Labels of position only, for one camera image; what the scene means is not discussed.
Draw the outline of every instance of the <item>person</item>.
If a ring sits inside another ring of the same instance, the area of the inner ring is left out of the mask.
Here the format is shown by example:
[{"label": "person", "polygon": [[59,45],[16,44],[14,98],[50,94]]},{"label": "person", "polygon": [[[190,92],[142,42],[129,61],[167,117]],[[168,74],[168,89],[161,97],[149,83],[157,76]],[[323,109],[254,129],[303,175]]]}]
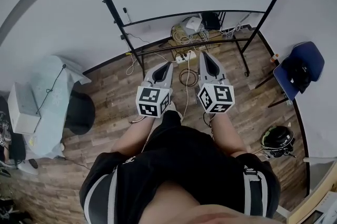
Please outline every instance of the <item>person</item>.
[{"label": "person", "polygon": [[[153,123],[146,117],[132,124],[110,153],[95,160],[80,189],[88,223],[273,222],[268,218],[277,209],[280,184],[268,162],[247,152],[227,114],[212,118],[214,140],[182,126],[174,107],[148,138]],[[268,218],[243,214],[246,168],[265,177]]]}]

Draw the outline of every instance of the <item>whiteboard stand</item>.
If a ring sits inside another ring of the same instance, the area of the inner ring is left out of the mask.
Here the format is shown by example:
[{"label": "whiteboard stand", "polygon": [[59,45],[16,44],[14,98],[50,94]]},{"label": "whiteboard stand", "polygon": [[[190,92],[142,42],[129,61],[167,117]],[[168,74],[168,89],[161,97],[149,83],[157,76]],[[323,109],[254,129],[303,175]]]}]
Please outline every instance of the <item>whiteboard stand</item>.
[{"label": "whiteboard stand", "polygon": [[[185,48],[185,47],[193,47],[193,46],[202,46],[202,45],[208,45],[208,44],[223,44],[226,42],[235,42],[237,45],[237,48],[240,52],[242,61],[244,63],[245,66],[245,76],[248,77],[250,75],[250,70],[247,64],[247,61],[244,57],[244,52],[246,51],[246,49],[248,48],[248,46],[251,44],[252,40],[254,39],[254,37],[256,36],[256,34],[258,33],[258,31],[260,30],[261,26],[263,25],[263,23],[265,22],[265,20],[267,19],[270,11],[273,9],[275,3],[277,0],[272,0],[269,4],[269,7],[267,8],[267,10],[264,11],[255,11],[255,10],[213,10],[213,11],[199,11],[199,12],[186,12],[186,13],[178,13],[178,14],[172,14],[172,15],[165,15],[165,16],[161,16],[161,17],[154,17],[154,18],[150,18],[150,19],[146,19],[146,20],[142,20],[142,21],[137,21],[134,23],[128,23],[128,24],[124,24],[113,1],[112,0],[103,0],[103,3],[105,3],[109,9],[109,11],[111,12],[112,16],[114,17],[115,21],[114,23],[117,24],[117,26],[119,27],[122,36],[124,37],[126,43],[128,44],[130,51],[134,54],[134,56],[136,57],[136,60],[138,61],[139,65],[142,68],[143,71],[143,77],[145,77],[145,69],[144,69],[144,55],[146,54],[152,54],[152,53],[158,53],[158,52],[162,52],[162,51],[168,51],[168,50],[174,50],[177,47],[165,47],[165,48],[160,48],[160,49],[156,49],[156,50],[151,50],[151,51],[147,51],[147,52],[143,52],[143,49],[141,49],[141,52],[137,53],[136,50],[134,49],[127,33],[124,30],[124,27],[133,25],[133,24],[137,24],[137,23],[143,23],[143,22],[148,22],[151,20],[156,20],[156,19],[160,19],[160,18],[167,18],[167,17],[172,17],[172,16],[180,16],[180,15],[187,15],[187,14],[199,14],[199,13],[205,13],[205,12],[245,12],[245,13],[263,13],[263,16],[259,22],[259,24],[257,25],[257,27],[254,29],[254,32],[252,33],[252,35],[249,38],[236,38],[235,36],[233,36],[232,39],[230,40],[219,40],[219,41],[207,41],[207,42],[198,42],[198,43],[188,43],[188,44],[184,44],[184,45],[180,45],[179,48]],[[243,48],[240,48],[239,42],[245,42],[246,44],[244,45]]]}]

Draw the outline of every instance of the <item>black bag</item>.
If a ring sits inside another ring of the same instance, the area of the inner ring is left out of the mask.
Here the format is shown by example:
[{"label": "black bag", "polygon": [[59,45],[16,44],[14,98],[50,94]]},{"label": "black bag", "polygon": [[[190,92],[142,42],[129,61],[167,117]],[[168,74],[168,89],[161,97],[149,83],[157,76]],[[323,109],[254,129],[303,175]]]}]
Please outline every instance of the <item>black bag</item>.
[{"label": "black bag", "polygon": [[282,68],[286,70],[288,80],[303,94],[312,81],[306,63],[297,57],[286,58]]}]

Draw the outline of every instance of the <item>white box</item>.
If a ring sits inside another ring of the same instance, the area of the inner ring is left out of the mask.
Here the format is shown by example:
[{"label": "white box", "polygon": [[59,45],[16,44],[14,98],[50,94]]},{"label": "white box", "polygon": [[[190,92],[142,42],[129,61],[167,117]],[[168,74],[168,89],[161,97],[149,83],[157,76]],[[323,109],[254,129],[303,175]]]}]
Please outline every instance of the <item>white box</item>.
[{"label": "white box", "polygon": [[33,134],[41,117],[29,84],[14,83],[8,98],[9,116],[14,133]]},{"label": "white box", "polygon": [[234,87],[204,83],[198,98],[206,113],[226,113],[234,104]]},{"label": "white box", "polygon": [[160,118],[170,102],[170,89],[138,86],[136,105],[139,115]]}]

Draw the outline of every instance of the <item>black stool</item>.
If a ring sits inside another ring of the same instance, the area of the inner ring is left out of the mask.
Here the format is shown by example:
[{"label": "black stool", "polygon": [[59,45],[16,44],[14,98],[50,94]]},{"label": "black stool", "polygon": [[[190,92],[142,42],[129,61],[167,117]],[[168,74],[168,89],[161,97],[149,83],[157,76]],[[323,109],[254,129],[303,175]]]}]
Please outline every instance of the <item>black stool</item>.
[{"label": "black stool", "polygon": [[94,121],[95,105],[92,99],[86,94],[73,90],[70,94],[64,127],[76,135],[83,135],[91,129]]}]

